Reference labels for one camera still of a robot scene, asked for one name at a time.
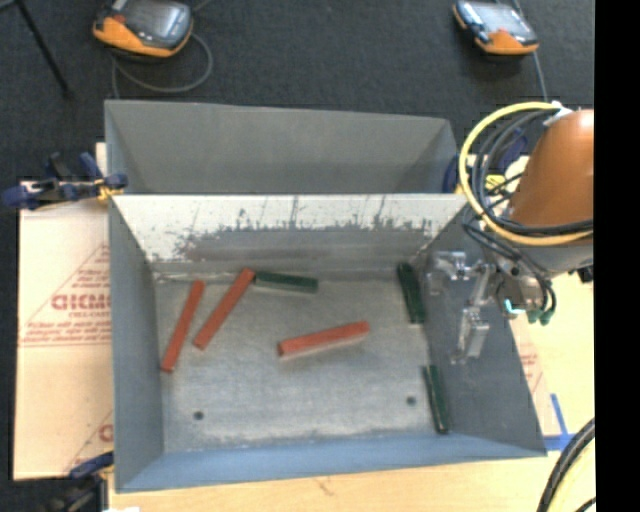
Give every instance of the bin floor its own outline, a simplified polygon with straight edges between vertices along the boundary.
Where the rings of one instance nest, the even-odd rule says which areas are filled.
[[[162,374],[166,452],[433,432],[427,341],[395,272],[321,278],[315,294],[251,285],[201,351],[193,338],[232,280],[207,280],[176,368]],[[155,281],[159,360],[190,286]],[[371,331],[358,344],[278,358],[284,339],[361,320]]]

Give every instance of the cardboard sheet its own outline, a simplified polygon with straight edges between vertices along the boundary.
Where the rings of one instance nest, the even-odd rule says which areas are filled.
[[[63,476],[112,449],[106,207],[20,215],[14,478]]]

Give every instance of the black cable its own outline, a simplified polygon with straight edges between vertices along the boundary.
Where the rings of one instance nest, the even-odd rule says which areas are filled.
[[[200,9],[202,9],[203,7],[206,7],[210,3],[211,3],[211,0],[202,0],[202,2],[200,2],[198,5],[195,5],[194,7],[192,7],[191,10],[193,12],[198,12]]]
[[[490,196],[495,196],[495,195],[499,194],[502,191],[502,189],[506,188],[507,185],[510,185],[514,181],[519,180],[522,177],[523,174],[524,174],[524,171],[520,171],[520,172],[514,174],[510,178],[505,179],[502,183],[498,183],[495,187],[492,187],[489,190],[487,190],[487,194],[490,195]],[[495,203],[489,203],[488,206],[493,208],[494,206],[497,206],[501,202],[503,202],[504,198],[508,199],[511,196],[512,196],[512,194],[510,192],[507,192],[506,194],[502,194],[502,199],[496,200]]]
[[[582,451],[596,437],[596,419],[589,420],[565,446],[547,480],[536,512],[547,512],[562,480],[565,478]]]
[[[466,208],[467,210],[463,215],[462,228],[465,230],[467,235],[478,242],[481,246],[489,249],[496,254],[499,254],[500,256],[503,256],[504,258],[507,258],[515,265],[524,265],[531,273],[531,275],[533,275],[538,283],[538,286],[540,287],[540,291],[542,293],[542,304],[539,308],[540,311],[555,311],[557,306],[556,294],[553,291],[553,288],[549,281],[544,277],[544,269],[542,269],[533,260],[531,260],[531,258],[525,256],[520,251],[509,246],[507,243],[499,241],[493,238],[489,233],[472,226],[467,218],[468,213],[472,212],[472,210],[469,206],[467,206]]]
[[[548,114],[549,112],[547,110],[526,113],[517,116],[515,120],[510,120],[506,127],[494,130],[494,133],[481,145],[476,160],[471,167],[470,187],[483,212],[496,225],[515,234],[546,237],[550,235],[579,233],[593,228],[593,219],[556,226],[524,226],[518,222],[495,215],[493,207],[491,207],[487,201],[486,176],[489,169],[492,168],[496,156],[504,151],[505,144],[516,130],[519,130],[524,125],[530,125],[539,117]]]
[[[117,83],[118,73],[120,73],[125,78],[127,78],[131,82],[135,83],[136,85],[139,85],[144,89],[148,89],[150,91],[159,92],[163,94],[180,94],[180,93],[195,89],[196,87],[199,87],[200,85],[202,85],[209,78],[209,76],[211,76],[211,73],[213,71],[213,55],[211,53],[211,50],[209,49],[209,46],[207,46],[206,42],[200,36],[192,33],[191,37],[202,47],[207,58],[205,70],[198,79],[194,80],[191,83],[188,83],[186,85],[182,85],[179,87],[159,87],[159,86],[144,82],[141,79],[129,73],[125,68],[122,67],[122,65],[120,65],[117,58],[114,56],[112,57],[113,67],[111,72],[111,84],[113,88],[114,97],[115,98],[120,97],[120,91],[118,89],[118,83]]]
[[[590,500],[587,500],[582,505],[580,505],[580,507],[576,509],[576,512],[586,512],[595,504],[596,504],[596,497],[594,496]]]
[[[494,1],[495,3],[498,3],[498,4],[502,3],[500,2],[500,0],[494,0]],[[511,6],[523,19],[526,19],[524,13],[522,12],[522,6],[520,5],[520,2],[518,2],[518,0],[511,0]],[[540,59],[538,57],[538,50],[534,51],[532,53],[532,56],[533,56],[533,64],[536,70],[536,78],[538,79],[538,86],[540,87],[542,99],[548,102],[549,95],[547,93],[547,86],[545,84],[544,73],[542,72],[542,66],[540,65]]]
[[[487,206],[489,206],[490,208],[495,208],[496,206],[500,206],[505,201],[508,201],[512,197],[513,197],[513,194],[504,194],[500,196],[500,199],[496,199],[495,201],[488,203]]]

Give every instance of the yellow cable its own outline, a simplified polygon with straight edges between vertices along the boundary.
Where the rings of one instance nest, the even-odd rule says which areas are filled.
[[[470,149],[472,144],[478,138],[478,136],[489,126],[491,123],[497,121],[498,119],[513,114],[514,112],[522,112],[525,110],[557,110],[559,108],[558,105],[553,103],[546,103],[542,101],[529,101],[525,103],[516,103],[514,105],[510,105],[508,107],[501,108],[496,110],[493,114],[485,117],[482,121],[480,121],[474,128],[471,130],[471,133],[464,141],[462,145],[462,149],[460,150],[460,157],[458,159],[458,174],[460,176],[460,185],[462,186],[462,190],[464,194],[467,196],[467,200],[469,204],[474,209],[474,211],[480,215],[482,220],[497,234],[506,238],[515,243],[520,243],[523,245],[536,245],[536,246],[550,246],[550,245],[561,245],[569,242],[573,242],[575,240],[579,240],[584,238],[585,236],[593,233],[593,230],[583,231],[581,233],[572,233],[568,235],[550,235],[545,237],[533,237],[526,235],[519,235],[516,233],[512,233],[501,226],[497,225],[495,222],[489,218],[489,216],[484,212],[482,206],[478,203],[473,192],[471,191],[471,187],[469,186],[469,175],[467,173],[467,158],[469,157]]]

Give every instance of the green connector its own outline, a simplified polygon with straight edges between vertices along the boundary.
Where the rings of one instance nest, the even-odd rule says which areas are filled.
[[[551,317],[555,314],[555,310],[549,309],[540,315],[540,325],[547,325],[551,322]]]
[[[530,324],[535,324],[542,316],[543,311],[541,309],[534,309],[533,311],[527,311],[527,319]]]

